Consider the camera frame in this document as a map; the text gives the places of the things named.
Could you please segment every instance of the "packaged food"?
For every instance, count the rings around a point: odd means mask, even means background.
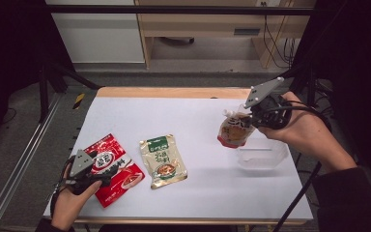
[[[245,145],[246,139],[255,131],[249,124],[250,115],[225,109],[227,117],[219,128],[217,139],[225,147],[238,148]]]
[[[187,178],[186,167],[173,134],[140,141],[143,162],[152,177],[152,189]]]
[[[111,133],[84,151],[87,154],[98,151],[92,167],[93,174],[104,174],[110,172],[111,168],[118,168],[117,173],[111,179],[110,186],[100,188],[96,192],[96,197],[104,208],[145,177],[141,169],[126,154],[126,151]]]

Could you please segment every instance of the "transparent plastic container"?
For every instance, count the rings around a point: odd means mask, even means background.
[[[238,163],[244,169],[274,169],[289,155],[285,143],[267,138],[248,138],[238,148]]]

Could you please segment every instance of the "gray floor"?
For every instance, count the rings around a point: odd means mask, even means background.
[[[262,69],[249,39],[210,38],[196,39],[194,44],[157,40],[152,66],[148,70],[130,65],[122,67],[124,68],[118,72],[112,69],[106,72],[86,69],[80,73],[100,85],[107,86],[247,87],[276,77],[285,70],[276,67]],[[96,91],[81,86],[70,78],[67,78],[67,81],[70,84],[67,93],[54,94],[50,90],[51,99],[61,98],[57,111],[39,141],[39,146],[8,208],[0,218],[0,231],[33,231],[47,204],[45,199],[52,191],[52,185],[58,178],[65,157],[71,153]],[[80,93],[85,93],[85,98],[79,109],[72,109]],[[10,109],[4,120],[9,122],[2,124],[0,128],[0,192],[38,126],[39,100],[37,84],[17,91],[10,98]],[[348,151],[352,151],[339,125],[333,119],[332,123],[334,135]],[[292,155],[295,159],[298,154],[292,150]],[[303,158],[299,170],[310,171],[314,165],[315,160]],[[300,173],[303,181],[306,181],[307,175]],[[317,203],[317,200],[312,188],[307,196],[315,217],[317,207],[313,202]],[[267,231],[267,228],[258,226],[254,231]],[[318,231],[317,220],[309,221],[303,226],[286,226],[282,231]]]

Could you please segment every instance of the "table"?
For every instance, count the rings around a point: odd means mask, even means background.
[[[237,164],[237,150],[216,139],[222,110],[237,109],[248,93],[239,88],[101,88],[72,154],[112,133],[146,178],[105,209],[96,197],[90,198],[77,222],[277,223],[301,188],[292,158],[273,170],[245,170]],[[139,141],[169,133],[176,137],[188,178],[151,189]],[[264,137],[258,131],[251,136]],[[45,218],[50,217],[48,209]],[[311,219],[303,197],[286,223]]]

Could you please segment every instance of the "metal rail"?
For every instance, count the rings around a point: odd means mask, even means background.
[[[3,216],[6,208],[8,207],[12,197],[14,196],[14,192],[16,191],[20,180],[23,177],[30,161],[32,160],[33,156],[35,155],[36,150],[38,149],[39,144],[42,141],[44,133],[46,132],[55,112],[59,105],[60,99],[62,99],[62,94],[55,94],[54,99],[51,102],[51,106],[49,107],[50,110],[45,118],[45,120],[38,124],[37,128],[35,129],[34,134],[32,135],[31,139],[29,140],[28,145],[26,146],[25,150],[23,151],[22,156],[20,157],[19,161],[17,162],[14,171],[11,174],[11,177],[8,179],[7,183],[3,187],[0,193],[0,219]]]
[[[182,14],[182,15],[326,15],[334,10],[280,7],[25,5],[27,11],[56,14]]]

